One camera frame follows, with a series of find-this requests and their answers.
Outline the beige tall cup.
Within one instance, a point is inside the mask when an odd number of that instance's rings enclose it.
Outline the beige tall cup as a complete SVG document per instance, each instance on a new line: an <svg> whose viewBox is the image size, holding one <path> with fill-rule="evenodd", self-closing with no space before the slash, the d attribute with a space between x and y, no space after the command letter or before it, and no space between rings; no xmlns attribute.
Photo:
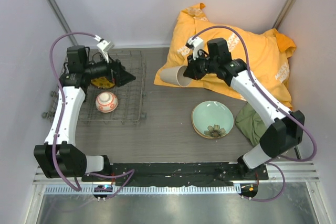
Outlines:
<svg viewBox="0 0 336 224"><path fill-rule="evenodd" d="M160 79L168 84L187 87L192 82L192 79L184 76L186 68L187 66L165 68L160 72Z"/></svg>

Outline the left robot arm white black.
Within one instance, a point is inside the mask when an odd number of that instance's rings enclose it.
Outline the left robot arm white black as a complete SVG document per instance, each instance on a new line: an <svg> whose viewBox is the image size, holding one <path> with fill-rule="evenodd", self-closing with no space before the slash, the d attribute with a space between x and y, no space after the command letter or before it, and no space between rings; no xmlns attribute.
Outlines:
<svg viewBox="0 0 336 224"><path fill-rule="evenodd" d="M136 79L120 60L88 61L86 46L67 48L67 70L59 78L58 102L52 127L43 145L34 148L34 157L47 178L83 177L90 174L105 182L112 174L106 155L85 155L75 147L79 112L91 80L105 77L117 87Z"/></svg>

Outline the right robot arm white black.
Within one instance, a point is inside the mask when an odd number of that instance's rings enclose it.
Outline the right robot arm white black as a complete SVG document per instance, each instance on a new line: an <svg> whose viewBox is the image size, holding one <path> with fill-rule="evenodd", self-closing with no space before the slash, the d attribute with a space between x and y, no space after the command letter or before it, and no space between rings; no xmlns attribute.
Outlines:
<svg viewBox="0 0 336 224"><path fill-rule="evenodd" d="M253 73L247 70L242 59L232 59L225 39L207 42L190 38L186 43L192 53L187 57L184 76L201 80L207 74L215 74L229 87L237 91L253 107L266 126L259 144L238 159L237 173L242 179L250 179L261 164L276 158L302 141L303 130L297 123L304 123L302 112L292 112L279 102Z"/></svg>

